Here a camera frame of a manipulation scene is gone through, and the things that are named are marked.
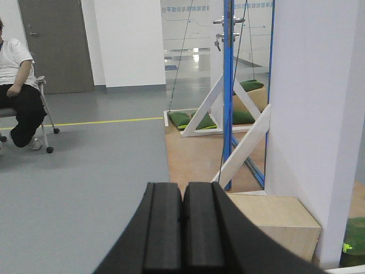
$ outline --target white t-shirt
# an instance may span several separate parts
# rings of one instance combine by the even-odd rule
[[[28,49],[20,41],[14,38],[3,41],[0,50],[0,85],[14,84],[20,65],[25,60],[33,60],[33,58]],[[31,66],[25,84],[38,89],[33,65]]]

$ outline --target wooden floor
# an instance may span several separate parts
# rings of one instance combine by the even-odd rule
[[[182,138],[180,131],[169,126],[165,134],[170,182],[177,183],[182,194],[189,182],[210,182],[220,167],[223,135]],[[235,134],[241,140],[244,134]],[[251,154],[260,170],[265,164],[265,138]],[[262,190],[249,169],[242,165],[232,180],[229,192]],[[365,216],[365,185],[355,182],[349,217]]]
[[[365,217],[365,185],[360,182],[355,181],[348,217]]]

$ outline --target white diagonal beam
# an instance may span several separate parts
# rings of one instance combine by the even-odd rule
[[[271,105],[268,104],[258,117],[252,128],[239,142],[236,149],[228,157],[221,167],[220,171],[215,175],[212,182],[220,181],[220,185],[225,187],[228,182],[237,173],[238,169],[243,165],[247,157],[252,153],[259,141],[265,136],[270,128]]]
[[[205,97],[204,101],[200,105],[199,109],[196,111],[194,117],[190,120],[189,124],[185,130],[181,133],[182,137],[193,136],[196,127],[199,125],[205,114],[208,112],[214,101],[222,93],[223,90],[223,74],[220,76],[219,80],[216,82],[212,90]]]

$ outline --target sneaker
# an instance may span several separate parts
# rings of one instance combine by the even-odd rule
[[[40,150],[40,148],[42,147],[42,143],[33,136],[27,147],[31,150]]]

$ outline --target green cushion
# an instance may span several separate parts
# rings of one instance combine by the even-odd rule
[[[349,255],[365,255],[365,217],[347,220],[343,252]]]
[[[258,82],[256,79],[243,81],[240,84],[246,92],[263,87],[263,83]]]
[[[255,119],[248,111],[233,111],[233,124],[253,124]]]
[[[196,127],[197,130],[208,130],[211,128],[217,128],[217,125],[213,122],[213,120],[210,118],[209,114],[206,113],[201,119],[201,122]]]
[[[172,112],[169,113],[169,117],[172,123],[179,129],[183,130],[190,122],[190,117],[184,112]]]

